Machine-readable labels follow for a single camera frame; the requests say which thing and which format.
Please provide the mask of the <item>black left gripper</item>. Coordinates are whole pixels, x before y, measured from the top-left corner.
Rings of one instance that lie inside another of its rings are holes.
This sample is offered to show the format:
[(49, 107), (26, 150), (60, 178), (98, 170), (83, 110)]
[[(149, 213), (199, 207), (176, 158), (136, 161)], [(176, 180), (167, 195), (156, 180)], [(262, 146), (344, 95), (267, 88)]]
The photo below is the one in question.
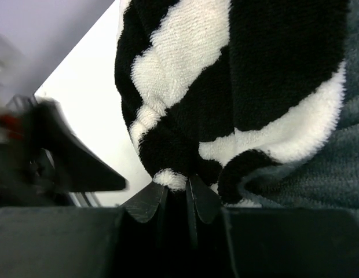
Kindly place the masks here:
[[(56, 171), (46, 150), (31, 145), (35, 97), (14, 96), (0, 107), (0, 207), (70, 206), (55, 185)], [(43, 102), (43, 147), (61, 160), (72, 192), (121, 191), (127, 180), (83, 144), (64, 122), (56, 102)]]

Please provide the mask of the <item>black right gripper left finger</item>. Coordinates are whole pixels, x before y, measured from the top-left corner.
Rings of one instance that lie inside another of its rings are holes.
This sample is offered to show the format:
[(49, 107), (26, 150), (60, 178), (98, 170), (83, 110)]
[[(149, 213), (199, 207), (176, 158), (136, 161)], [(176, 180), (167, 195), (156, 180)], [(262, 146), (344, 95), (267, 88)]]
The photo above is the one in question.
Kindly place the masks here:
[(151, 182), (123, 203), (122, 234), (139, 248), (162, 245), (168, 189)]

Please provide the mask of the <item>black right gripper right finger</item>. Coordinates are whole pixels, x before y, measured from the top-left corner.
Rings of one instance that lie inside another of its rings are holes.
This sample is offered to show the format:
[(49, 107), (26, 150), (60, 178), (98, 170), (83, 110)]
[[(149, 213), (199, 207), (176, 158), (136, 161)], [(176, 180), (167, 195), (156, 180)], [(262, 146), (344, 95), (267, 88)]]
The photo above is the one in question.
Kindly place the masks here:
[(214, 250), (217, 242), (217, 216), (221, 208), (219, 196), (198, 175), (186, 183), (188, 228), (195, 250)]

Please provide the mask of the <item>zebra and grey plush pillowcase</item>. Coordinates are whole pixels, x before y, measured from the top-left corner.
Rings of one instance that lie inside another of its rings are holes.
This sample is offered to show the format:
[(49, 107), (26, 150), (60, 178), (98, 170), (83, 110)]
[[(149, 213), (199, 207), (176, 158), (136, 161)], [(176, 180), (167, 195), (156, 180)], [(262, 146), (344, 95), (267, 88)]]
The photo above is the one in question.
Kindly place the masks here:
[(123, 1), (115, 84), (173, 192), (359, 218), (359, 1)]

